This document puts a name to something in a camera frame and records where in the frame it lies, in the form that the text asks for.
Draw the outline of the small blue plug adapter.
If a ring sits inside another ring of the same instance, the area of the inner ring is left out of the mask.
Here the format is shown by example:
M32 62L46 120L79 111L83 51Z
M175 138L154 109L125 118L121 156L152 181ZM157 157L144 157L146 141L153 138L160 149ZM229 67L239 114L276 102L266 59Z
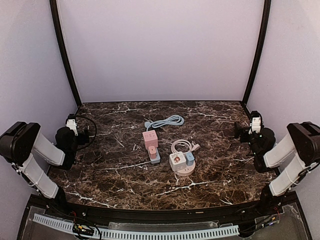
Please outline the small blue plug adapter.
M192 152L187 152L185 154L185 159L186 159L187 166L192 166L195 163L195 157Z

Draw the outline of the pink cube socket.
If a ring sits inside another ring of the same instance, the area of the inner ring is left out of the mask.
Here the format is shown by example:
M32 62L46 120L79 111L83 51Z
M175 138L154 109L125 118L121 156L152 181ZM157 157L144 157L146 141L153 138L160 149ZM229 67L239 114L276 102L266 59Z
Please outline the pink cube socket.
M149 147L157 148L158 145L158 136L155 130L149 130L142 133L144 146L146 149Z

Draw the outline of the white cube socket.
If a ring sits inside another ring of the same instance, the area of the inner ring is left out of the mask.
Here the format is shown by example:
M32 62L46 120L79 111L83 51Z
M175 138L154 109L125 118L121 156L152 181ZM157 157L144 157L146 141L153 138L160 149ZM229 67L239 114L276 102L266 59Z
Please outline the white cube socket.
M171 153L169 155L169 164L174 172L183 170L187 166L187 160L182 151Z

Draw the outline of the small pink plug adapter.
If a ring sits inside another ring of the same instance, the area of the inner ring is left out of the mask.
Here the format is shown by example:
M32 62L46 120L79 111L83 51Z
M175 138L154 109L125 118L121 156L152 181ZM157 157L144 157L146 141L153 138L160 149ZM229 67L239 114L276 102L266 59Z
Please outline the small pink plug adapter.
M147 151L150 152L151 155L154 156L156 154L156 149L157 149L157 147L151 145L148 147Z

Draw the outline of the round pink socket hub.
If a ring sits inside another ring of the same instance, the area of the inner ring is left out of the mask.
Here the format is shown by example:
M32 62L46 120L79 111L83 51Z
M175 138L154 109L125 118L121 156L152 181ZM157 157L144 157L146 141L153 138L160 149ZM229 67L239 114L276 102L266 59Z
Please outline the round pink socket hub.
M175 171L175 174L180 177L187 177L190 176L195 171L196 163L194 162L193 165L186 166L184 169Z

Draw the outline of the light blue power strip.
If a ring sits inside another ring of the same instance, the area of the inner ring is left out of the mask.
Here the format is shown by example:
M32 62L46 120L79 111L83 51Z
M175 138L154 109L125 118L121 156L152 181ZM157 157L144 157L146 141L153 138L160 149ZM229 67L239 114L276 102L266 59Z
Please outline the light blue power strip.
M156 148L155 151L156 151L155 155L152 155L150 152L148 152L151 164L158 164L161 161L161 157L158 149Z

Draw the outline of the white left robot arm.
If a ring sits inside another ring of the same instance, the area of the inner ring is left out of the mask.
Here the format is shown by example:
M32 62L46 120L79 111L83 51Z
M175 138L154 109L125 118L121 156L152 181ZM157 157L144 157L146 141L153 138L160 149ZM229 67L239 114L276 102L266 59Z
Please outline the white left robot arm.
M17 121L0 136L0 155L24 180L45 198L66 209L65 191L52 181L37 163L34 153L48 164L70 170L76 164L79 145L89 146L88 130L76 133L72 126L60 128L55 135L56 144L50 142L36 122Z

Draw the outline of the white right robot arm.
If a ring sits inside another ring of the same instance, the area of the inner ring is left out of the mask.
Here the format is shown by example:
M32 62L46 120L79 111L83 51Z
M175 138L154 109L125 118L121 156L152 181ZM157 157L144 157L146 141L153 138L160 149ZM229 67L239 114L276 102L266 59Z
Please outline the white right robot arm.
M310 121L290 123L286 135L276 141L275 133L262 123L241 126L234 123L234 138L249 146L257 172L280 170L260 193L255 208L270 211L282 204L284 197L320 165L320 127Z

